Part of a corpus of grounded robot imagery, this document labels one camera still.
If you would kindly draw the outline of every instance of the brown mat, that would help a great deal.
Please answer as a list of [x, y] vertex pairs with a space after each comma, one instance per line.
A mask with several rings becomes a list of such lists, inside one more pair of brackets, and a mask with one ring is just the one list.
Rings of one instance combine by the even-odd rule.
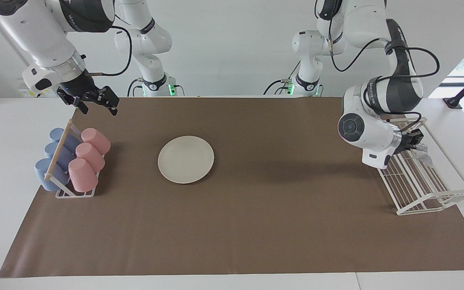
[[[126, 99], [80, 128], [113, 142], [96, 197], [39, 189], [0, 277], [464, 270], [456, 207], [396, 216], [337, 134], [341, 99]], [[157, 156], [195, 135], [210, 174], [177, 185]]]

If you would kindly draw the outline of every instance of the table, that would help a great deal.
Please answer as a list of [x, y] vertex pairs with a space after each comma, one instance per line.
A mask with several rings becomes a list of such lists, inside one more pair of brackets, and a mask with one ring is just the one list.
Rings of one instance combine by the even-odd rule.
[[[464, 173], [464, 154], [458, 155], [459, 148], [464, 146], [464, 130], [458, 132], [446, 132], [452, 122], [460, 123], [464, 128], [464, 114], [460, 111], [450, 111], [443, 108], [441, 100], [426, 99], [419, 107], [424, 116], [429, 119], [429, 130], [436, 140], [440, 141], [443, 150], [451, 162]], [[73, 113], [71, 107], [63, 106], [58, 99], [0, 99], [0, 173], [2, 166], [15, 172], [7, 180], [0, 179], [0, 192], [13, 189], [15, 194], [11, 196], [0, 195], [0, 266], [5, 258], [13, 237], [17, 232], [28, 206], [35, 195], [38, 181], [33, 171], [15, 170], [31, 168], [34, 160], [42, 158], [42, 147], [49, 140], [41, 138], [47, 136], [52, 127], [63, 126]], [[20, 135], [19, 130], [26, 127], [26, 132]], [[452, 169], [440, 171], [442, 177], [445, 174], [459, 181]], [[460, 205], [464, 214], [464, 204]], [[62, 285], [78, 285], [100, 288], [130, 288], [150, 285], [152, 288], [176, 288], [183, 286], [188, 288], [214, 288], [216, 285], [235, 288], [236, 285], [250, 284], [252, 288], [319, 288], [326, 285], [327, 288], [337, 289], [379, 289], [408, 288], [440, 289], [443, 285], [459, 288], [464, 286], [463, 272], [405, 272], [405, 273], [340, 273], [340, 274], [305, 274], [305, 275], [218, 275], [218, 276], [175, 276], [175, 277], [64, 277], [64, 278], [33, 278], [33, 279], [3, 279], [0, 280], [0, 288], [43, 288], [44, 285], [54, 284], [61, 288]], [[413, 281], [412, 284], [398, 283], [398, 281]]]

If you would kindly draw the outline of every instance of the white plate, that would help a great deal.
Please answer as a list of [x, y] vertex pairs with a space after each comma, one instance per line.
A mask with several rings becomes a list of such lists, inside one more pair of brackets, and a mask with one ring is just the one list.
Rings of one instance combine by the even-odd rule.
[[214, 151], [204, 140], [182, 136], [169, 141], [160, 150], [159, 170], [175, 183], [188, 184], [206, 176], [214, 164]]

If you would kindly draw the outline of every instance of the white table surface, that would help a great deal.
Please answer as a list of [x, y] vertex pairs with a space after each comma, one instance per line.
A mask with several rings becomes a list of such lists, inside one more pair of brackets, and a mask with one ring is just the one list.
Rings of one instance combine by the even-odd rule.
[[[464, 114], [446, 109], [438, 99], [424, 100], [419, 110], [464, 178]], [[0, 99], [0, 267], [39, 186], [33, 165], [44, 156], [48, 133], [64, 127], [73, 112], [59, 99]], [[452, 122], [462, 130], [450, 132]], [[427, 134], [425, 142], [440, 176], [451, 189], [464, 189], [464, 180], [431, 140]], [[464, 202], [459, 207], [464, 215]], [[44, 288], [444, 290], [464, 288], [464, 271], [0, 279], [0, 289]]]

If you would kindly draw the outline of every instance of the pink cup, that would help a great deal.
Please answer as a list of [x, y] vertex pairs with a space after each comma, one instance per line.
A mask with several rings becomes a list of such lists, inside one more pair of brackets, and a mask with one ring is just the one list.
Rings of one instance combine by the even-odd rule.
[[98, 178], [91, 165], [82, 158], [76, 158], [69, 163], [69, 176], [72, 186], [79, 193], [86, 193], [96, 188]]
[[94, 172], [98, 172], [105, 167], [103, 156], [91, 143], [78, 145], [76, 147], [76, 157], [85, 159], [91, 165]]
[[101, 155], [107, 154], [110, 150], [110, 141], [95, 128], [87, 128], [81, 133], [81, 139], [86, 143], [91, 143], [96, 147]]

